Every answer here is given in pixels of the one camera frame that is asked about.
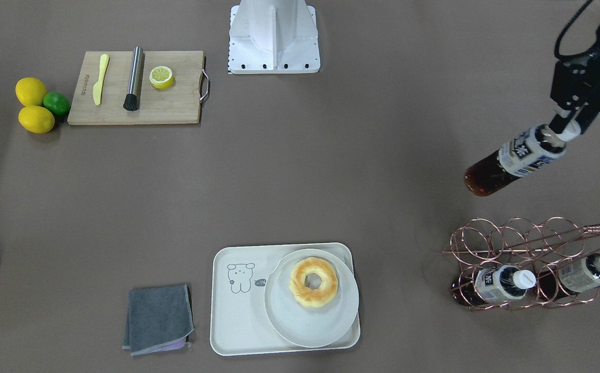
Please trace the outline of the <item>yellow lemon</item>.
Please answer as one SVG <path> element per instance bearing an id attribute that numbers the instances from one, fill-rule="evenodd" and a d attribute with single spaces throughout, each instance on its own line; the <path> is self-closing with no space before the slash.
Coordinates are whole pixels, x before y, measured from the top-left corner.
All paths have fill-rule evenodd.
<path id="1" fill-rule="evenodd" d="M 43 106 L 43 99 L 48 93 L 46 85 L 33 77 L 21 78 L 15 87 L 16 97 L 24 106 Z"/>
<path id="2" fill-rule="evenodd" d="M 18 114 L 20 124 L 33 134 L 46 134 L 55 125 L 54 115 L 47 108 L 41 106 L 27 106 Z"/>

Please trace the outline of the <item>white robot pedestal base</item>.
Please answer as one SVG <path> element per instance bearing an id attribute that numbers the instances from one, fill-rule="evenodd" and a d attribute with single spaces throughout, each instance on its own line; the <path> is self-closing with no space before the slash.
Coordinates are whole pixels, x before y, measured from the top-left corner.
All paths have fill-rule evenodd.
<path id="1" fill-rule="evenodd" d="M 229 21 L 229 73 L 320 70 L 316 10 L 305 1 L 241 1 L 231 7 Z"/>

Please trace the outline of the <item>bamboo cutting board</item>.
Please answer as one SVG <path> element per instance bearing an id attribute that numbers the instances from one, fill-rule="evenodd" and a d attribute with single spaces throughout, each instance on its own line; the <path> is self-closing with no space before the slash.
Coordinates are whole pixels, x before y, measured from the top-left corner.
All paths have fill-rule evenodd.
<path id="1" fill-rule="evenodd" d="M 70 125 L 176 125 L 197 124 L 202 115 L 203 90 L 209 87 L 203 75 L 205 54 L 202 50 L 146 50 L 140 73 L 136 111 L 124 108 L 131 73 L 133 52 L 108 51 L 110 61 L 104 76 L 103 96 L 94 104 L 93 87 L 99 77 L 99 59 L 105 52 L 87 51 L 66 119 Z M 154 88 L 149 73 L 156 66 L 167 66 L 174 85 L 165 90 Z"/>

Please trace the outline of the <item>yellow plastic knife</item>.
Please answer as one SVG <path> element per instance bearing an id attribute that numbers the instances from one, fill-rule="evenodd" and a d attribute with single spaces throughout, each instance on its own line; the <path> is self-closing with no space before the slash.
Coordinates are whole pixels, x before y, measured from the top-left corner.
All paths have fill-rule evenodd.
<path id="1" fill-rule="evenodd" d="M 101 97 L 103 96 L 104 78 L 110 62 L 110 56 L 103 53 L 99 57 L 99 69 L 98 69 L 98 80 L 94 83 L 92 88 L 92 99 L 96 106 L 101 104 Z"/>

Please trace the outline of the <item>green lime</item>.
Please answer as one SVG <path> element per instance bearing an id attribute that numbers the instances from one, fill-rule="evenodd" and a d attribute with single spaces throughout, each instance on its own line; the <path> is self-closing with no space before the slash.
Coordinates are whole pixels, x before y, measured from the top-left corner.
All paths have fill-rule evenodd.
<path id="1" fill-rule="evenodd" d="M 67 116 L 71 103 L 67 97 L 59 92 L 48 92 L 42 99 L 42 105 L 56 117 Z"/>

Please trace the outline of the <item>white round plate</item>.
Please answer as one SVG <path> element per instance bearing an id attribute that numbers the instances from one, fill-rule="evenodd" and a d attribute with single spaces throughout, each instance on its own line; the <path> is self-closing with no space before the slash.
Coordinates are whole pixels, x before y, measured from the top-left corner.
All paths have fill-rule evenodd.
<path id="1" fill-rule="evenodd" d="M 301 305 L 290 289 L 292 268 L 308 258 L 325 260 L 338 280 L 335 298 L 323 307 Z M 302 249 L 283 257 L 271 272 L 264 307 L 281 337 L 293 345 L 317 349 L 332 344 L 351 328 L 358 314 L 359 289 L 354 274 L 340 258 L 324 250 Z"/>

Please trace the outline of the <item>tea bottle front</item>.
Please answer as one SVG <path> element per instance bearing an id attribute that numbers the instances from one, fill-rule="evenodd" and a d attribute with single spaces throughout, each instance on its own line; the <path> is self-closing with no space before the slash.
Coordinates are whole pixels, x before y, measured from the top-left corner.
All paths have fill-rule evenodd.
<path id="1" fill-rule="evenodd" d="M 536 276 L 530 270 L 498 265 L 476 271 L 470 278 L 456 279 L 451 293 L 462 306 L 502 306 L 522 300 L 536 283 Z"/>
<path id="2" fill-rule="evenodd" d="M 600 288 L 600 253 L 591 253 L 555 271 L 541 272 L 538 284 L 539 296 L 554 302 Z"/>

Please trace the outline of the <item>yellow lemon far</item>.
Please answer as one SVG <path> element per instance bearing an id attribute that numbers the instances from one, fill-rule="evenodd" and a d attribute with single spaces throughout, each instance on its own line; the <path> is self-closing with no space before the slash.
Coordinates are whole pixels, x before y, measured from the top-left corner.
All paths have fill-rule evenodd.
<path id="1" fill-rule="evenodd" d="M 16 97 L 24 106 L 43 106 L 43 99 L 48 93 L 46 85 L 33 77 L 21 78 L 15 87 Z"/>

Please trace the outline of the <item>yellow lemon near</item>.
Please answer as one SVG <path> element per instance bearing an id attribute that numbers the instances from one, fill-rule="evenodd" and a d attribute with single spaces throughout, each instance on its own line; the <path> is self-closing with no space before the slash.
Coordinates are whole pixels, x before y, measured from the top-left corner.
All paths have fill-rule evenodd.
<path id="1" fill-rule="evenodd" d="M 18 114 L 20 124 L 33 134 L 46 134 L 55 125 L 54 115 L 47 108 L 41 106 L 27 106 Z"/>

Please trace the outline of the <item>steel muddler black tip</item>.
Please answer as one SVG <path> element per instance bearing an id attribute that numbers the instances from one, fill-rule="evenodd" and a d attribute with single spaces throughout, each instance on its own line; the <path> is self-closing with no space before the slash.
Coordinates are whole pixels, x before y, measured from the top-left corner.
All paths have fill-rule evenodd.
<path id="1" fill-rule="evenodd" d="M 139 95 L 143 80 L 144 52 L 141 46 L 134 47 L 131 60 L 131 70 L 123 108 L 127 111 L 139 109 Z"/>

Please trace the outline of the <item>tea bottle white cap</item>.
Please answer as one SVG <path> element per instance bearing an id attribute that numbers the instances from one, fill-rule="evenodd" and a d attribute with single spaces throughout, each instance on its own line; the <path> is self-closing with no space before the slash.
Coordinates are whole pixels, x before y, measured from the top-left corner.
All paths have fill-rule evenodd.
<path id="1" fill-rule="evenodd" d="M 470 166 L 464 182 L 473 194 L 489 196 L 560 158 L 567 142 L 579 135 L 580 127 L 573 123 L 560 134 L 548 124 L 534 126 Z"/>

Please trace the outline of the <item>grey folded cloth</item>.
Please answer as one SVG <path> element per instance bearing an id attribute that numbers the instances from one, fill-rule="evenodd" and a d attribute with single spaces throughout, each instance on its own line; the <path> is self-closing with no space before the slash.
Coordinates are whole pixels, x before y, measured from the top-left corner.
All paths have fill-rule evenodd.
<path id="1" fill-rule="evenodd" d="M 189 346 L 194 331 L 186 284 L 129 291 L 122 349 L 132 356 Z"/>

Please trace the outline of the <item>cream rabbit tray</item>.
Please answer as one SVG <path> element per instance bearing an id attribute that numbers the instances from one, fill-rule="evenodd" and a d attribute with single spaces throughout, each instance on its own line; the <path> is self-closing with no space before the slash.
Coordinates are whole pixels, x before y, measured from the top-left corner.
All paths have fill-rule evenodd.
<path id="1" fill-rule="evenodd" d="M 343 337 L 308 349 L 293 345 L 271 325 L 264 295 L 271 272 L 283 257 L 302 249 L 319 249 L 340 258 L 354 274 L 350 249 L 339 242 L 226 247 L 214 257 L 210 344 L 222 356 L 349 349 L 360 337 L 359 315 Z"/>

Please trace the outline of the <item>glazed donut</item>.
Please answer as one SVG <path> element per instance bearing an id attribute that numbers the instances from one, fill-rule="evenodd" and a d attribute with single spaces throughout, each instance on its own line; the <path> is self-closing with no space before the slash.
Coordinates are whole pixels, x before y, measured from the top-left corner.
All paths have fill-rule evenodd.
<path id="1" fill-rule="evenodd" d="M 313 289 L 306 285 L 307 277 L 317 275 L 321 283 Z M 291 270 L 289 289 L 296 302 L 307 308 L 321 308 L 332 302 L 339 289 L 339 279 L 330 262 L 318 257 L 299 261 Z"/>

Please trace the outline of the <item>half lemon slice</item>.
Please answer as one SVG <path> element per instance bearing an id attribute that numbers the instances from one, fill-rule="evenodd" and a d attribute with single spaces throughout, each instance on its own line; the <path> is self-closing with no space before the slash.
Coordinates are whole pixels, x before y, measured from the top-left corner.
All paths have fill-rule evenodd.
<path id="1" fill-rule="evenodd" d="M 149 83 L 158 90 L 172 87 L 175 82 L 173 70 L 168 66 L 156 66 L 149 73 Z"/>

